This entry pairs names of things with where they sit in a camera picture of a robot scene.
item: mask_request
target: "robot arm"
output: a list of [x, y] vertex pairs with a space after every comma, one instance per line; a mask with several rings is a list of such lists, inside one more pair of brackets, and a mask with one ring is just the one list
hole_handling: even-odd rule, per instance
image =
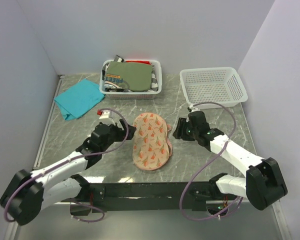
[[[45, 168], [32, 172], [21, 170], [14, 175], [0, 199], [2, 207], [6, 206], [10, 197], [23, 183], [36, 178], [17, 193], [8, 207], [8, 213], [19, 225], [31, 222], [41, 210], [54, 203], [87, 196], [90, 184], [76, 173], [96, 164], [102, 158], [101, 154], [96, 153], [103, 153], [114, 142], [122, 142], [127, 133], [122, 119], [120, 122], [123, 129], [113, 121], [110, 111], [99, 114], [99, 120], [105, 124], [100, 122], [91, 136], [69, 156]], [[135, 127], [128, 125], [127, 140], [132, 139], [135, 131]]]
[[[188, 119], [179, 118], [173, 136], [184, 141], [197, 141], [200, 146], [218, 154], [228, 136], [217, 128], [211, 129], [202, 111], [197, 108], [190, 110]], [[209, 181], [215, 188], [214, 192], [248, 198], [258, 210], [265, 209], [288, 193], [279, 165], [273, 158], [263, 159], [231, 140], [221, 157], [239, 169], [244, 178], [218, 174]]]

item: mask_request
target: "basket with clothes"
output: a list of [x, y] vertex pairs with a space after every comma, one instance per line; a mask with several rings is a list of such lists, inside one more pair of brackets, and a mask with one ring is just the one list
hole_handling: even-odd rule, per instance
[[161, 90], [162, 70], [156, 60], [124, 60], [117, 55], [103, 64], [100, 91], [110, 99], [154, 99]]

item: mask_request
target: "folded clothes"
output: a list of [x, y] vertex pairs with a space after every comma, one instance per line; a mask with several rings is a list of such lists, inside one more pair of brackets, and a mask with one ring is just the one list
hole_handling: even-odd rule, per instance
[[147, 91], [151, 87], [152, 66], [138, 62], [112, 61], [105, 73], [104, 80], [119, 88], [134, 92]]
[[[149, 61], [142, 61], [142, 60], [125, 61], [122, 57], [120, 57], [118, 55], [115, 56], [113, 61], [119, 62], [119, 63], [135, 62], [135, 63], [143, 63], [143, 64], [151, 65], [151, 63]], [[105, 80], [105, 75], [106, 75], [109, 65], [110, 65], [110, 63], [108, 62], [107, 64], [105, 64], [102, 67], [102, 80]], [[153, 65], [151, 65], [151, 66], [152, 66], [151, 87], [149, 90], [145, 90], [143, 92], [156, 92], [159, 89], [158, 81], [156, 78], [155, 66], [153, 66]], [[110, 82], [110, 81], [105, 81], [104, 87], [107, 92], [132, 92], [130, 89], [121, 88], [118, 85], [116, 85], [115, 83]]]
[[96, 104], [104, 99], [99, 85], [83, 79], [65, 92], [54, 98], [64, 120], [69, 121], [82, 117]]
[[171, 126], [159, 115], [145, 112], [133, 122], [136, 127], [132, 159], [142, 170], [156, 170], [162, 167], [172, 155], [172, 145], [168, 139]]

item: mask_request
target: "olive green cloth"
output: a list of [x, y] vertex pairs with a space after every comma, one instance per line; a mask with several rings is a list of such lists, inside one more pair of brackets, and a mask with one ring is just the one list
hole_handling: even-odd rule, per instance
[[104, 80], [122, 89], [143, 92], [151, 88], [152, 66], [138, 62], [112, 61], [105, 73]]

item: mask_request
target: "striped cloth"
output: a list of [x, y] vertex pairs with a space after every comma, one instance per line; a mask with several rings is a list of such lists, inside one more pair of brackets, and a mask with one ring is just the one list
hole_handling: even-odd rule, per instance
[[[116, 55], [114, 60], [114, 62], [120, 62], [120, 63], [126, 63], [126, 61]], [[103, 67], [102, 67], [102, 80], [105, 80], [105, 75], [106, 75], [106, 72], [108, 70], [108, 67], [109, 67], [109, 62], [107, 64], [105, 64]], [[129, 89], [123, 89], [119, 86], [117, 86], [116, 84], [112, 83], [112, 82], [109, 82], [109, 81], [105, 81], [104, 82], [104, 88], [105, 89], [108, 89], [109, 92], [132, 92], [131, 90]], [[157, 81], [157, 78], [156, 78], [156, 71], [155, 71], [155, 66], [152, 65], [152, 77], [151, 77], [151, 87], [149, 90], [146, 90], [144, 92], [156, 92], [158, 91], [158, 81]]]

